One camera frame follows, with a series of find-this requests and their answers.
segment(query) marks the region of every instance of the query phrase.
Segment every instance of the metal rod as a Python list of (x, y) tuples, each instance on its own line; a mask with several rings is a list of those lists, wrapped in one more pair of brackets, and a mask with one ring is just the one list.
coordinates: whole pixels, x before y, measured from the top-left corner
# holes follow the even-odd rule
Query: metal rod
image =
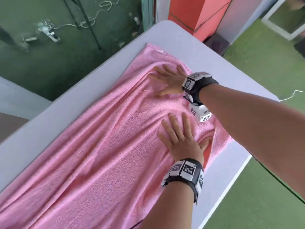
[(81, 9), (81, 12), (82, 12), (82, 14), (83, 14), (83, 16), (84, 16), (84, 18), (85, 18), (85, 21), (86, 21), (86, 23), (88, 24), (88, 27), (89, 27), (89, 29), (90, 29), (90, 31), (91, 31), (93, 37), (94, 37), (94, 40), (95, 40), (95, 42), (96, 42), (96, 44), (97, 44), (98, 49), (101, 50), (102, 48), (101, 48), (101, 46), (99, 45), (99, 42), (98, 42), (98, 40), (97, 40), (97, 38), (96, 38), (96, 35), (94, 34), (94, 31), (93, 31), (93, 29), (92, 29), (92, 27), (91, 27), (91, 25), (90, 25), (90, 22), (89, 22), (89, 20), (88, 20), (88, 17), (87, 17), (87, 15), (86, 15), (86, 12), (85, 12), (85, 10), (84, 10), (82, 4), (81, 4), (81, 1), (80, 1), (80, 0), (76, 0), (76, 1), (77, 1), (77, 3), (78, 3), (79, 8)]
[(67, 7), (67, 9), (68, 9), (68, 11), (69, 11), (69, 13), (70, 13), (71, 17), (73, 18), (73, 20), (74, 20), (74, 22), (75, 22), (76, 27), (77, 27), (78, 29), (80, 29), (80, 27), (79, 27), (79, 25), (78, 25), (78, 23), (77, 23), (77, 21), (76, 21), (76, 19), (75, 19), (74, 15), (73, 15), (73, 13), (72, 13), (72, 11), (71, 11), (71, 9), (70, 9), (70, 7), (69, 7), (68, 3), (67, 3), (67, 0), (63, 0), (63, 2), (65, 3), (65, 5), (66, 5), (66, 7)]

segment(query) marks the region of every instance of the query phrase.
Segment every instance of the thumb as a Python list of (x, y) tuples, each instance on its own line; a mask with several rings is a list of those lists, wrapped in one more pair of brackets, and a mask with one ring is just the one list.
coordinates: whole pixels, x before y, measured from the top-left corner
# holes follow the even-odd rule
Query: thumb
[(154, 96), (155, 97), (161, 97), (165, 94), (170, 94), (171, 93), (171, 88), (170, 87), (166, 87), (161, 91), (155, 92)]
[(212, 142), (213, 138), (212, 137), (207, 137), (206, 139), (204, 139), (203, 142), (201, 142), (199, 144), (201, 150), (204, 152), (204, 150), (206, 150), (206, 148), (209, 146), (209, 144)]

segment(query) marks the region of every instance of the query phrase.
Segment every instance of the pink fabric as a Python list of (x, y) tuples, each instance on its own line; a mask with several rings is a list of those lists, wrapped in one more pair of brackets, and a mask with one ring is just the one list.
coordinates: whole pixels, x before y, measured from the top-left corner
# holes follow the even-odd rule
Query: pink fabric
[[(160, 50), (147, 44), (112, 90), (7, 187), (9, 196), (0, 198), (2, 229), (128, 229), (147, 215), (173, 164), (157, 138), (157, 131), (165, 133), (160, 122), (169, 112), (190, 114), (181, 95), (153, 96), (164, 87), (147, 77), (153, 67), (182, 64)], [(204, 123), (190, 119), (198, 142), (214, 136), (209, 165), (230, 136), (214, 116)]]

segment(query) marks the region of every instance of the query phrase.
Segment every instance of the red panel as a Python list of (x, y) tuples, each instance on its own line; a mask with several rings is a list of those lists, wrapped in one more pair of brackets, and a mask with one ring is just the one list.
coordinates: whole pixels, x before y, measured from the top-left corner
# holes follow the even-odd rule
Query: red panel
[(185, 24), (183, 24), (182, 22), (178, 21), (176, 18), (174, 18), (173, 16), (169, 15), (168, 16), (168, 20), (171, 20), (173, 21), (174, 23), (177, 23), (179, 26), (181, 26), (184, 30), (186, 30), (187, 32), (189, 32), (190, 34), (193, 34), (194, 31), (193, 30), (190, 30), (189, 28), (187, 28), (185, 26)]
[(206, 0), (201, 10), (200, 16), (197, 20), (195, 29), (206, 20), (208, 20), (213, 14), (215, 14), (222, 7), (227, 9), (228, 6), (224, 7), (225, 4), (231, 0)]
[(201, 42), (204, 41), (207, 37), (211, 36), (215, 33), (218, 24), (220, 23), (227, 6), (224, 7), (221, 11), (215, 14), (212, 18), (210, 18), (206, 23), (200, 26), (196, 32), (193, 34), (196, 38), (198, 38)]
[(205, 0), (170, 0), (170, 14), (195, 29)]

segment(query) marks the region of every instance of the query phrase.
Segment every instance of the hand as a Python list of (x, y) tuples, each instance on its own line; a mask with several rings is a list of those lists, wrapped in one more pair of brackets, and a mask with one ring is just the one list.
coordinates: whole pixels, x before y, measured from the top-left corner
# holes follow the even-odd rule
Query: hand
[(160, 97), (165, 94), (182, 94), (182, 84), (187, 76), (187, 74), (183, 71), (182, 66), (177, 66), (178, 72), (172, 71), (166, 64), (163, 65), (163, 68), (165, 70), (155, 66), (154, 69), (158, 71), (158, 74), (148, 75), (150, 78), (154, 78), (162, 83), (168, 84), (168, 86), (163, 90), (155, 92), (155, 97)]
[(186, 158), (193, 158), (203, 165), (203, 152), (212, 141), (212, 138), (206, 138), (199, 145), (193, 138), (191, 125), (186, 113), (182, 115), (184, 134), (179, 127), (175, 116), (172, 113), (170, 113), (168, 116), (173, 128), (169, 126), (166, 120), (162, 120), (162, 125), (169, 133), (171, 141), (167, 139), (161, 132), (158, 133), (158, 138), (160, 138), (160, 140), (170, 149), (170, 153), (173, 156), (175, 162)]

